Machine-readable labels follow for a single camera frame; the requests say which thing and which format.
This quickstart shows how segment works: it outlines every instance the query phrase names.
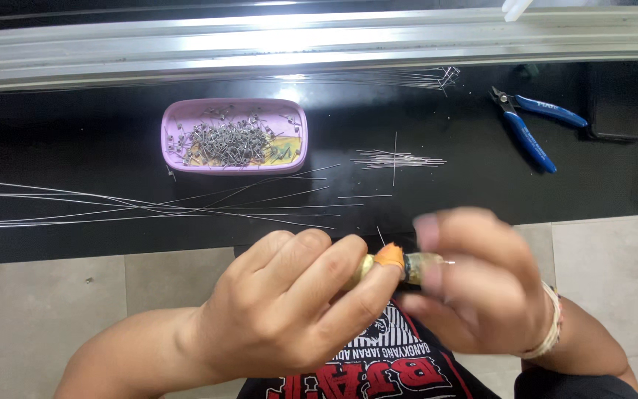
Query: bracelet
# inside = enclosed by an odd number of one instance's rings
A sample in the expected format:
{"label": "bracelet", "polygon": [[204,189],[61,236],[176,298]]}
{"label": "bracelet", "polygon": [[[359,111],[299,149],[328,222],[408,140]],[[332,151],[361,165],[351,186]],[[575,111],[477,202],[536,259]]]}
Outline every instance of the bracelet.
{"label": "bracelet", "polygon": [[541,357],[547,351],[553,349],[555,344],[560,341],[560,326],[561,324],[563,324],[563,305],[560,303],[560,295],[556,294],[555,291],[547,284],[543,282],[541,283],[543,285],[543,290],[545,290],[546,294],[548,294],[548,297],[553,302],[553,322],[550,326],[548,334],[545,336],[545,339],[543,340],[543,342],[541,342],[540,345],[538,345],[534,349],[518,355],[518,357],[522,359]]}

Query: metal rail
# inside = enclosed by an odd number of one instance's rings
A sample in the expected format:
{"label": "metal rail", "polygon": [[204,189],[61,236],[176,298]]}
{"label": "metal rail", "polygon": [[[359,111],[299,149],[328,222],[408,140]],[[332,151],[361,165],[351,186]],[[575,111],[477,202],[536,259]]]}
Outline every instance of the metal rail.
{"label": "metal rail", "polygon": [[0,92],[506,62],[638,59],[638,7],[243,16],[0,31]]}

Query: fingernail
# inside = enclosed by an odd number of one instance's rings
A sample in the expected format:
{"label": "fingernail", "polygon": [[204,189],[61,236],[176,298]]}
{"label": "fingernail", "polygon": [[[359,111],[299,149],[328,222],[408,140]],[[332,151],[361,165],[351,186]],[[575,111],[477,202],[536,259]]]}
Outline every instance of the fingernail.
{"label": "fingernail", "polygon": [[442,297],[442,268],[431,263],[422,270],[422,291],[432,297]]}
{"label": "fingernail", "polygon": [[439,218],[436,214],[423,214],[412,220],[412,226],[418,235],[421,250],[433,250],[438,247]]}

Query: blue pliers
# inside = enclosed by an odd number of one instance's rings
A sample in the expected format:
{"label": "blue pliers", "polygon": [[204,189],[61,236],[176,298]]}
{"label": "blue pliers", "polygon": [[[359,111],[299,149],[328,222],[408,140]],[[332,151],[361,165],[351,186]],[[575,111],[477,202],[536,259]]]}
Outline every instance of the blue pliers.
{"label": "blue pliers", "polygon": [[523,119],[516,113],[515,108],[523,108],[526,111],[537,112],[543,115],[552,116],[555,119],[559,119],[563,122],[570,123],[573,126],[583,128],[588,125],[587,121],[581,116],[561,108],[557,105],[548,104],[546,102],[540,102],[536,100],[527,99],[526,97],[515,95],[510,96],[496,87],[491,87],[491,98],[494,102],[501,106],[504,117],[508,120],[511,128],[516,133],[516,137],[521,144],[526,148],[528,153],[536,159],[547,172],[555,173],[556,168],[553,161],[545,155],[543,149],[540,148],[536,140],[528,132],[526,123],[523,123]]}

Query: tile floor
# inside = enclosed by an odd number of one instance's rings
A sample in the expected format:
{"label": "tile floor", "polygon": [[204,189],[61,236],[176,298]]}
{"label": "tile floor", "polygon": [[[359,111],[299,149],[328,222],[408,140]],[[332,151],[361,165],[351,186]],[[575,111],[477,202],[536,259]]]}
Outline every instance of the tile floor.
{"label": "tile floor", "polygon": [[[594,314],[638,377],[638,216],[517,226],[544,280]],[[50,398],[67,358],[96,332],[145,310],[198,305],[233,249],[0,265],[0,398]],[[519,360],[457,358],[502,398]],[[242,380],[169,395],[234,398]]]}

